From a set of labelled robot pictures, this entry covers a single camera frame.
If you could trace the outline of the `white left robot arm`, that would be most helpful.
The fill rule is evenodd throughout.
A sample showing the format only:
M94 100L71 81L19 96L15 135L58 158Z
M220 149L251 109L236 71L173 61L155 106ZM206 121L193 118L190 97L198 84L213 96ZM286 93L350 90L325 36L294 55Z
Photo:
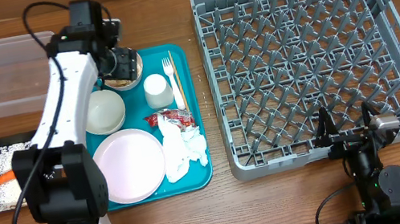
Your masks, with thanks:
M111 224L108 186L86 148L89 97L98 79L135 80L136 52L117 47L119 19L92 0L71 1L69 25L48 44L50 80L42 119L12 169L26 204L42 224Z

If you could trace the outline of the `white tissue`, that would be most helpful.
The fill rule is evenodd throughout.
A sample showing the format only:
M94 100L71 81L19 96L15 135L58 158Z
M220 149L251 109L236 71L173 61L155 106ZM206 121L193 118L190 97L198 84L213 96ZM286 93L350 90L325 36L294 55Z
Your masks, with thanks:
M162 134L162 147L165 157L165 175L170 183L176 183L190 169L190 161L208 165L207 143L198 126L182 131L177 125L158 116L158 128Z

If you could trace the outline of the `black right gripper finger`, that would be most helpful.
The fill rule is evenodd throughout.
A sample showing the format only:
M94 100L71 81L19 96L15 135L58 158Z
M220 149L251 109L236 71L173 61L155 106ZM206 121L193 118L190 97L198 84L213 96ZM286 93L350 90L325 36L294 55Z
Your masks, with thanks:
M368 102L361 103L362 110L362 120L364 121L364 126L366 128L376 128L380 124L378 122L379 119L379 111L373 108Z
M338 130L333 123L331 116L329 115L326 108L319 108L318 117L318 128L316 132L316 138L318 141L323 141L329 138L329 136L338 135Z

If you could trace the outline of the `white cup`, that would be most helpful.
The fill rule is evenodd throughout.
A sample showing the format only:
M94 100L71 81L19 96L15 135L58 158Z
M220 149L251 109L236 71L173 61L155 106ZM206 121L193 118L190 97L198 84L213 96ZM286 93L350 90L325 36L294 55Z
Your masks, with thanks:
M143 83L145 99L152 109L169 107L174 100L172 88L165 77L159 74L152 74L145 78Z

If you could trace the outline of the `pink bowl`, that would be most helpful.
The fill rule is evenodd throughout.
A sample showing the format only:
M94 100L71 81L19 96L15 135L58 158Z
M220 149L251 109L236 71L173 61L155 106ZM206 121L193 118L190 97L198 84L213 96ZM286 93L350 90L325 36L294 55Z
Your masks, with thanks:
M143 70L143 61L141 60L141 56L137 53L136 54L136 67L137 67L137 78L132 81L132 80L105 80L104 85L106 85L109 88L112 88L113 90L117 91L125 91L125 90L130 90L137 86L142 78L142 70Z

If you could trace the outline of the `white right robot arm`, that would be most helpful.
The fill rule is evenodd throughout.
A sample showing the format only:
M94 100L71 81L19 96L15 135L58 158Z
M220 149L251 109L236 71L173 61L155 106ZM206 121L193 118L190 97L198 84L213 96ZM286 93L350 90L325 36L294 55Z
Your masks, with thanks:
M325 108L319 109L319 126L315 146L329 147L328 158L341 160L352 183L330 194L324 205L339 193L353 186L359 193L362 211L354 212L342 224L400 224L400 165L384 166L379 150L390 145L399 131L398 118L393 113L381 114L368 103L361 104L363 129L358 133L341 134Z

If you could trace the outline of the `red snack wrapper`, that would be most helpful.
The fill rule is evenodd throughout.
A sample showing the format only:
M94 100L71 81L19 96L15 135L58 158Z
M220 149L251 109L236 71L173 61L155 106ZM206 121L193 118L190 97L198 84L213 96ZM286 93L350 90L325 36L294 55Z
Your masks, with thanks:
M145 117L145 121L149 126L155 127L158 125L158 116L163 116L165 121L171 124L177 125L181 130L185 130L188 127L195 127L195 119L191 112L179 109L162 109L161 111L156 111L151 116Z

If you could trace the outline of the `wooden chopstick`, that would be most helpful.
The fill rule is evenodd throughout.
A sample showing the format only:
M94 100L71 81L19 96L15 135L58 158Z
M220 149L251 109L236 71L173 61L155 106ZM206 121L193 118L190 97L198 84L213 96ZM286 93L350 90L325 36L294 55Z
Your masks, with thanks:
M170 50L168 50L168 54L169 54L170 63L171 63L172 68L173 68L173 73L175 74L175 78L176 78L176 81L177 81L178 86L179 86L179 91L182 94L182 100L184 101L184 105L186 106L186 111L190 111L190 107L188 106L188 102L186 101L186 96L185 96L185 92L184 92L184 89L183 89L183 86L182 86L182 82L180 82L180 77L178 76L178 69L176 68L176 65L175 65L175 62L173 60L173 56L172 56Z

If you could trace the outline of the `large pink plate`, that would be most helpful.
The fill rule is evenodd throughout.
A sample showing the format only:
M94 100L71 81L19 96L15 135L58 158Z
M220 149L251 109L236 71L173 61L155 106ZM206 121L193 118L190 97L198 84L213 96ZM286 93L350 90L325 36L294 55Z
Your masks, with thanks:
M145 130L115 132L100 143L93 157L107 181L108 199L117 204L143 201L165 178L163 147Z

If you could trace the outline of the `white plastic fork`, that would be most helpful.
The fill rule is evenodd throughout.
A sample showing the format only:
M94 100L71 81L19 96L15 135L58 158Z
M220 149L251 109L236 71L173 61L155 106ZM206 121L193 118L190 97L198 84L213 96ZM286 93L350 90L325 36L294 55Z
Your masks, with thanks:
M176 82L176 78L174 77L174 69L169 57L162 58L161 61L162 67L164 69L164 73L169 78L169 82L171 83L171 88L173 92L173 97L176 102L176 105L179 110L186 110L185 101L183 100L182 92Z

